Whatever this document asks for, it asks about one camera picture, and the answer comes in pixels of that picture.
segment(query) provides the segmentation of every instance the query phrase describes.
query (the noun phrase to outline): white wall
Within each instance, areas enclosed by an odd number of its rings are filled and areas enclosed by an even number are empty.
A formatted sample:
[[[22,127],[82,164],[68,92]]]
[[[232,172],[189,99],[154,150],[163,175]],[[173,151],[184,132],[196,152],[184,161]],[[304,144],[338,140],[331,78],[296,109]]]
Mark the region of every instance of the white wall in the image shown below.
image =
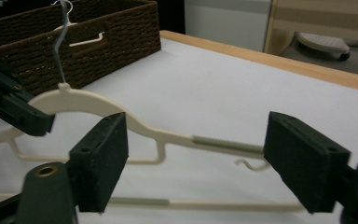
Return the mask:
[[[185,0],[186,33],[263,51],[271,0]]]

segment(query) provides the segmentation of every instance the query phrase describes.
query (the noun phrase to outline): wicker basket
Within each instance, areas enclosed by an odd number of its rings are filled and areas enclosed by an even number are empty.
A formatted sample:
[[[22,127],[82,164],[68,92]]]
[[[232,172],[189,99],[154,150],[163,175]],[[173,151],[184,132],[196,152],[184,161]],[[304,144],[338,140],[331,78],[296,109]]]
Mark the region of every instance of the wicker basket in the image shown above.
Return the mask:
[[[77,0],[60,57],[66,81],[81,88],[161,49],[156,2]],[[0,19],[0,59],[20,76],[33,95],[57,88],[60,81],[53,43],[62,25],[62,10],[43,7]],[[99,42],[69,47],[103,32]]]

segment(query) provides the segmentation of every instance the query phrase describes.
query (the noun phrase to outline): wooden table edge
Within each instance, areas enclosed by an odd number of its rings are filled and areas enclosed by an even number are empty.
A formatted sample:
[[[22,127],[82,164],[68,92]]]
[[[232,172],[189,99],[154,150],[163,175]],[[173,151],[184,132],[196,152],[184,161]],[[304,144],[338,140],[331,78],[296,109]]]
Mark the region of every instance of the wooden table edge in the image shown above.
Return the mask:
[[[170,31],[161,31],[160,36],[161,38],[169,39],[189,46],[208,49],[255,63],[262,63],[264,65],[294,72],[306,77],[313,77],[358,90],[358,75],[353,73],[326,68],[310,63],[298,62],[251,49],[242,49],[227,44],[222,44],[190,35],[177,34]]]

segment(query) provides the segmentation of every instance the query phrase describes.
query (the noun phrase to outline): white table surface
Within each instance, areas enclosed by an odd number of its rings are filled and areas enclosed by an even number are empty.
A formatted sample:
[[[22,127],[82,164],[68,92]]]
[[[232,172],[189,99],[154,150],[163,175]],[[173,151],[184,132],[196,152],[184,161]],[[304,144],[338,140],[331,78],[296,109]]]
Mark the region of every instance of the white table surface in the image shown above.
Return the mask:
[[[162,50],[88,85],[144,122],[179,133],[263,145],[269,111],[308,123],[348,150],[358,163],[358,91],[258,63],[162,39]],[[52,134],[22,136],[23,152],[63,155],[100,118],[59,114]],[[0,120],[0,130],[8,126]],[[130,133],[130,157],[156,155],[152,140]],[[255,173],[239,157],[168,146],[161,165],[127,165],[113,196],[213,202],[295,202],[273,170]],[[0,144],[0,192],[21,191],[40,163],[20,161]],[[80,223],[339,223],[334,214],[181,211],[108,207]]]

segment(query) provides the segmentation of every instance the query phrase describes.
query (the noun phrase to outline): beige plastic hanger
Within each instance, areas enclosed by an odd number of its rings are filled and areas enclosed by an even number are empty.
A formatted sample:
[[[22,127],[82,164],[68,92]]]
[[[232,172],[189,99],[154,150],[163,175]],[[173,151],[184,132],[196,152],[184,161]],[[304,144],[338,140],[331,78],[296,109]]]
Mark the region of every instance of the beige plastic hanger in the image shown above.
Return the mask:
[[[66,5],[64,0],[60,0],[62,11],[65,15]],[[166,157],[166,144],[174,144],[184,147],[192,147],[213,152],[225,153],[229,155],[248,157],[263,160],[264,165],[253,167],[247,161],[243,162],[249,169],[260,171],[269,167],[263,158],[263,148],[261,146],[248,145],[226,140],[217,140],[196,135],[168,132],[165,130],[151,127],[137,119],[128,109],[116,102],[103,97],[99,94],[71,89],[65,82],[58,54],[58,48],[67,30],[67,19],[64,17],[64,26],[60,36],[54,46],[56,63],[62,76],[62,83],[59,83],[55,91],[47,91],[32,99],[29,105],[41,110],[42,112],[53,115],[60,112],[86,112],[101,117],[106,117],[118,112],[126,113],[127,127],[129,130],[140,135],[153,138],[157,143],[158,156],[153,159],[129,159],[127,164],[158,164]],[[15,138],[23,134],[16,128],[0,132],[0,143],[9,144],[14,154],[26,161],[67,161],[66,158],[28,156],[20,152]],[[10,197],[11,194],[0,193],[0,199]],[[176,201],[168,199],[136,199],[136,198],[112,198],[110,201],[115,206],[149,207],[149,208],[172,208],[172,209],[199,209],[199,210],[245,210],[245,211],[298,211],[303,206],[300,203],[206,203]]]

